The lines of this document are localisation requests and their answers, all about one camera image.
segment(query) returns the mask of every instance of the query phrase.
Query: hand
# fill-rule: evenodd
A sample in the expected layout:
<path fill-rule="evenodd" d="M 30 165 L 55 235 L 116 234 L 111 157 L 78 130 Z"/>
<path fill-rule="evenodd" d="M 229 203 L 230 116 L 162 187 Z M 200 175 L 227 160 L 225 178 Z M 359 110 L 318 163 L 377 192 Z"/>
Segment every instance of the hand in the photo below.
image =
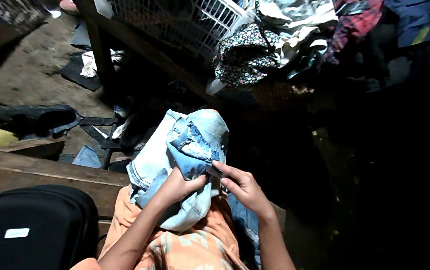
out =
<path fill-rule="evenodd" d="M 174 168 L 150 202 L 158 202 L 161 203 L 163 207 L 169 207 L 183 200 L 193 191 L 203 187 L 205 182 L 205 175 L 192 181 L 185 181 L 180 169 Z"/>
<path fill-rule="evenodd" d="M 235 169 L 218 161 L 213 161 L 213 166 L 227 175 L 230 175 L 238 182 L 240 186 L 228 178 L 220 179 L 222 185 L 226 187 L 243 206 L 254 212 L 261 219 L 269 220 L 276 218 L 275 210 L 251 173 Z"/>

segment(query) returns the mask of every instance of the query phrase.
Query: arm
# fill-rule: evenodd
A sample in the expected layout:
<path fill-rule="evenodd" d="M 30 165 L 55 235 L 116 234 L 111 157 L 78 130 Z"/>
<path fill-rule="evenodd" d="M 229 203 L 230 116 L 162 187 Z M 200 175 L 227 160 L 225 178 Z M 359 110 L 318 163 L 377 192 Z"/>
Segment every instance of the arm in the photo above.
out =
<path fill-rule="evenodd" d="M 222 185 L 224 185 L 238 201 L 257 214 L 262 268 L 267 270 L 295 270 L 295 266 L 285 248 L 275 210 L 270 205 L 270 202 L 265 197 L 265 194 L 255 181 L 253 175 L 217 161 L 213 162 L 213 166 L 230 175 L 238 182 L 240 186 L 228 178 L 220 180 Z"/>
<path fill-rule="evenodd" d="M 144 251 L 158 219 L 172 204 L 182 200 L 205 184 L 202 175 L 193 181 L 185 181 L 178 168 L 173 169 L 133 224 L 98 262 L 103 270 L 131 270 Z"/>

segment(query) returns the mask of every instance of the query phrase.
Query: orange shirt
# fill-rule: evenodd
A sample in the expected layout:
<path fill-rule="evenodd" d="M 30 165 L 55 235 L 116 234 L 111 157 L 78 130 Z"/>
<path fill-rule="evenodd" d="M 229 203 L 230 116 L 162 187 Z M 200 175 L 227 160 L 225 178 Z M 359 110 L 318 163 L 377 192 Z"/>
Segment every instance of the orange shirt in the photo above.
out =
<path fill-rule="evenodd" d="M 130 187 L 127 186 L 118 194 L 113 221 L 98 260 L 120 239 L 141 212 L 140 207 L 130 203 L 129 192 Z M 156 247 L 164 248 L 170 269 L 230 269 L 229 262 L 224 259 L 224 253 L 242 269 L 246 269 L 240 261 L 226 195 L 212 198 L 212 206 L 207 216 L 189 230 L 173 233 L 155 229 L 147 243 L 155 251 Z M 145 252 L 135 269 L 149 269 L 152 266 L 152 259 Z M 71 270 L 101 270 L 101 268 L 94 258 L 88 258 Z"/>

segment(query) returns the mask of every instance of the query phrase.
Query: black bag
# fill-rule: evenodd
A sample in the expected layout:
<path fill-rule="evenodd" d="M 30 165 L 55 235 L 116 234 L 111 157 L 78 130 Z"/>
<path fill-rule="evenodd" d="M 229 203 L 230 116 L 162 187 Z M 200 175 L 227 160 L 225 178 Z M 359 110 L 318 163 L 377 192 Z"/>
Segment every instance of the black bag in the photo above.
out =
<path fill-rule="evenodd" d="M 92 198 L 69 186 L 0 193 L 0 269 L 67 270 L 95 257 L 97 216 Z"/>

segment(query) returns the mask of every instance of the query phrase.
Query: wooden plank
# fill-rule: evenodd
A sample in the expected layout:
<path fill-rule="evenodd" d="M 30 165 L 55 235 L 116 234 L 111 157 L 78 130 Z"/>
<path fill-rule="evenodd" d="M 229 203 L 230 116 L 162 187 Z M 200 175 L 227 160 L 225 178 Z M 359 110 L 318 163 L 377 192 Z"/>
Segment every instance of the wooden plank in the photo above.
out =
<path fill-rule="evenodd" d="M 208 95 L 205 92 L 205 87 L 200 85 L 194 78 L 188 75 L 163 52 L 158 51 L 152 45 L 150 45 L 150 43 L 140 38 L 132 29 L 130 29 L 130 27 L 119 21 L 110 20 L 98 14 L 95 4 L 92 0 L 74 0 L 74 3 L 76 4 L 77 9 L 86 19 L 94 21 L 106 32 L 125 43 L 132 50 L 151 61 L 170 76 L 185 84 L 190 91 L 206 100 L 211 106 L 214 107 L 214 109 L 221 109 L 221 102 L 218 99 Z"/>
<path fill-rule="evenodd" d="M 63 139 L 30 139 L 1 146 L 0 151 L 43 159 L 60 155 L 63 147 Z"/>
<path fill-rule="evenodd" d="M 118 187 L 125 187 L 130 183 L 128 175 L 122 173 L 4 152 L 0 152 L 0 169 Z"/>
<path fill-rule="evenodd" d="M 99 215 L 111 217 L 118 192 L 129 183 L 126 174 L 0 152 L 0 192 L 49 184 L 75 187 L 92 197 Z"/>
<path fill-rule="evenodd" d="M 115 66 L 113 65 L 110 46 L 108 45 L 111 36 L 94 21 L 85 19 L 85 22 L 100 82 L 104 90 L 112 90 Z"/>

